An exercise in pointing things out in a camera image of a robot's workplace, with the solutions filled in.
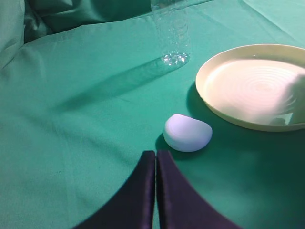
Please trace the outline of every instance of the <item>plate rim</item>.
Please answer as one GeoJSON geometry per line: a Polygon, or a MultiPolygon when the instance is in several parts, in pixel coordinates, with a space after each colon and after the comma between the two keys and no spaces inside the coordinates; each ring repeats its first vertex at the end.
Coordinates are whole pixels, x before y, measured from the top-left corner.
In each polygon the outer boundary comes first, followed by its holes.
{"type": "Polygon", "coordinates": [[[232,123],[234,125],[237,126],[241,126],[247,129],[252,129],[252,130],[258,130],[258,131],[266,131],[266,132],[286,132],[286,131],[295,131],[295,130],[301,130],[301,129],[305,129],[305,122],[303,123],[297,123],[297,124],[292,124],[292,125],[286,125],[286,126],[275,126],[275,125],[262,125],[262,124],[257,124],[257,123],[252,123],[252,122],[248,122],[248,121],[244,121],[238,118],[235,118],[233,116],[227,115],[221,111],[219,111],[218,109],[216,109],[215,107],[213,107],[211,104],[209,104],[204,97],[201,95],[200,90],[199,90],[199,85],[198,85],[198,81],[199,81],[199,77],[200,77],[200,72],[202,71],[202,69],[213,59],[217,58],[217,56],[220,56],[226,52],[230,52],[232,50],[236,50],[236,49],[241,49],[241,48],[247,48],[250,46],[280,46],[280,47],[290,47],[290,48],[297,48],[302,50],[305,53],[305,48],[301,48],[298,46],[293,46],[293,45],[287,45],[287,44],[276,44],[276,43],[260,43],[260,44],[249,44],[249,45],[243,45],[243,46],[237,46],[225,51],[222,51],[214,56],[212,56],[210,59],[208,59],[206,62],[203,63],[203,65],[200,67],[200,69],[197,72],[196,75],[196,79],[195,79],[195,87],[196,90],[199,94],[199,96],[201,97],[201,99],[203,100],[203,102],[207,105],[207,107],[214,113],[216,114],[218,117],[222,118],[223,120],[232,123]]]}

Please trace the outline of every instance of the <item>white soap bar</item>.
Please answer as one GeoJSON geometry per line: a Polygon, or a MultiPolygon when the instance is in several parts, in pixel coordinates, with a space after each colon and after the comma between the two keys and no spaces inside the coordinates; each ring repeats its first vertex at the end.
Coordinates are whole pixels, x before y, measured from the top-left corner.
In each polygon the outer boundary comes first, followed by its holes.
{"type": "Polygon", "coordinates": [[[202,121],[181,114],[174,114],[163,132],[166,143],[182,152],[193,152],[205,147],[212,137],[212,128],[202,121]]]}

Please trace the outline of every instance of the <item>plastic bottle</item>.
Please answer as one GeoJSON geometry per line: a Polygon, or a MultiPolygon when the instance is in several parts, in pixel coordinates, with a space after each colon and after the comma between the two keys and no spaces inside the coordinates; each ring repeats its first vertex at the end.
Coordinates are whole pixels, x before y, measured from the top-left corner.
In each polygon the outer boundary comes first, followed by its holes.
{"type": "Polygon", "coordinates": [[[185,65],[190,59],[185,0],[151,0],[151,5],[163,62],[185,65]]]}

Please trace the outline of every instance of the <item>green fabric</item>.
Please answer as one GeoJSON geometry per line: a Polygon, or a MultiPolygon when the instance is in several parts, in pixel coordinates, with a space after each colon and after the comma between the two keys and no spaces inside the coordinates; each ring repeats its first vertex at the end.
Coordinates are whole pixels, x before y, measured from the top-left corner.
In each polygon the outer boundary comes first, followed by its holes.
{"type": "Polygon", "coordinates": [[[12,60],[23,45],[23,0],[0,2],[0,69],[12,60]]]}
{"type": "Polygon", "coordinates": [[[24,42],[30,42],[34,39],[52,34],[51,29],[46,26],[39,15],[31,9],[31,6],[25,0],[24,15],[24,42]]]}
{"type": "Polygon", "coordinates": [[[28,0],[54,31],[119,21],[150,11],[150,0],[28,0]]]}
{"type": "Polygon", "coordinates": [[[143,150],[167,147],[160,134],[174,113],[213,128],[200,152],[173,151],[212,206],[246,229],[303,228],[305,131],[232,125],[194,88],[200,66],[221,51],[305,47],[303,0],[214,0],[185,10],[193,55],[170,73],[155,60],[152,16],[42,37],[0,70],[0,228],[68,229],[87,218],[143,150]]]}

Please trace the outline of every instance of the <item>bottle bottom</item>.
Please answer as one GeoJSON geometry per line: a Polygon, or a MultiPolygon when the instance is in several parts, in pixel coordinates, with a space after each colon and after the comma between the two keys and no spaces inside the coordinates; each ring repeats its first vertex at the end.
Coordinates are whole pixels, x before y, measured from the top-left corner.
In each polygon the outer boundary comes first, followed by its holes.
{"type": "Polygon", "coordinates": [[[184,52],[176,52],[163,56],[162,60],[166,65],[176,65],[177,67],[182,67],[189,62],[190,55],[184,52]]]}

